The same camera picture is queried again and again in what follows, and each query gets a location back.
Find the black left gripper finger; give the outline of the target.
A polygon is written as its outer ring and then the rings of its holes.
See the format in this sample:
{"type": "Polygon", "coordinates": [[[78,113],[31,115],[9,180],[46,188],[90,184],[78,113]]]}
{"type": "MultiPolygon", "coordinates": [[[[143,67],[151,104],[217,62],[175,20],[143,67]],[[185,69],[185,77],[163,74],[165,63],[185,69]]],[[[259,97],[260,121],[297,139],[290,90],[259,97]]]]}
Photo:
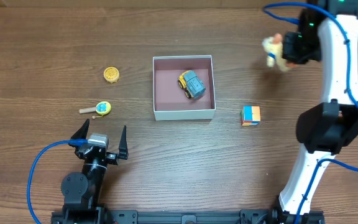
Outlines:
{"type": "Polygon", "coordinates": [[[89,125],[90,125],[90,120],[87,119],[83,125],[81,126],[81,128],[79,130],[77,130],[70,139],[86,139],[87,134],[88,134],[88,129],[89,129],[89,125]]]}
{"type": "Polygon", "coordinates": [[[124,160],[127,160],[128,155],[129,155],[126,134],[127,134],[127,126],[124,125],[122,134],[121,134],[121,139],[119,142],[119,154],[118,154],[118,158],[124,159],[124,160]]]}

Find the colourful puzzle cube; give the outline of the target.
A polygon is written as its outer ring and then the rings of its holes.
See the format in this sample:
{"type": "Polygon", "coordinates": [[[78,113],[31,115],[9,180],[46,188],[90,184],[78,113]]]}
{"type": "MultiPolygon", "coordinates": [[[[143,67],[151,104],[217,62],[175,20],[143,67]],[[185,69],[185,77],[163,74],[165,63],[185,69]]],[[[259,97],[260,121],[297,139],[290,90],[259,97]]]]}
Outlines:
{"type": "Polygon", "coordinates": [[[256,126],[260,123],[260,107],[259,106],[244,106],[241,110],[241,125],[242,126],[256,126]]]}

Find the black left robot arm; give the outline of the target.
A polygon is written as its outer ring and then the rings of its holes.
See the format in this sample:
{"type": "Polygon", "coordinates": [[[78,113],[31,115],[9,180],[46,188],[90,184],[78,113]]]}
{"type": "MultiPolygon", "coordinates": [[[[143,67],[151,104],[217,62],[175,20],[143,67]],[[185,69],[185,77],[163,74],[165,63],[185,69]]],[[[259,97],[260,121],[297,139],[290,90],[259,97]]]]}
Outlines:
{"type": "Polygon", "coordinates": [[[107,166],[118,165],[128,159],[127,128],[123,127],[119,142],[119,152],[108,151],[109,138],[104,134],[87,136],[90,121],[70,138],[69,145],[75,148],[75,155],[84,161],[82,171],[68,174],[61,184],[64,204],[60,213],[52,214],[52,224],[70,223],[116,223],[105,205],[101,205],[101,192],[107,166]]]}

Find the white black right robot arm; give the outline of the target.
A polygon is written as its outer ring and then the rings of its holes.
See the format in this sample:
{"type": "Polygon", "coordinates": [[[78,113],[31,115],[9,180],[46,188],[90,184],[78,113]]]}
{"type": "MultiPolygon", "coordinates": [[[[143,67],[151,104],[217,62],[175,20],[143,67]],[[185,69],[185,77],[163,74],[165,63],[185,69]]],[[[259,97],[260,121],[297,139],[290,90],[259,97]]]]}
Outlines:
{"type": "Polygon", "coordinates": [[[307,1],[301,8],[283,56],[295,64],[322,62],[323,87],[319,104],[298,118],[300,151],[269,223],[322,223],[323,214],[310,209],[313,194],[327,166],[358,136],[358,1],[307,1]]]}

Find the yellow grey toy truck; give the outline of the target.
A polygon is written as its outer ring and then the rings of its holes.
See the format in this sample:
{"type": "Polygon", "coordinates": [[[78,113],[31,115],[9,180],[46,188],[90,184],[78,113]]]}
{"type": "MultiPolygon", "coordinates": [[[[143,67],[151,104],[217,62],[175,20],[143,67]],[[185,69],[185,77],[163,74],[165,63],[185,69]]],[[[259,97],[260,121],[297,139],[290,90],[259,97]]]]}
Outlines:
{"type": "Polygon", "coordinates": [[[201,98],[206,87],[204,86],[201,79],[198,78],[197,74],[193,70],[187,70],[178,77],[178,85],[184,90],[185,96],[188,99],[197,100],[201,98]]]}

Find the white plush duck toy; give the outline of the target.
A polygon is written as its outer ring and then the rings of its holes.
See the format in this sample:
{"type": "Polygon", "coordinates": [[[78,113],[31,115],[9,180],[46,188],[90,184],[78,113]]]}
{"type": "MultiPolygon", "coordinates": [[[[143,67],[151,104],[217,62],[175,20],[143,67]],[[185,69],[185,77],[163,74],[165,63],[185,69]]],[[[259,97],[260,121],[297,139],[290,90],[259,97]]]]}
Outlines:
{"type": "Polygon", "coordinates": [[[276,33],[274,36],[265,38],[262,41],[262,47],[267,53],[267,66],[273,68],[276,65],[280,71],[287,72],[297,67],[297,64],[283,58],[282,41],[282,35],[276,33]]]}

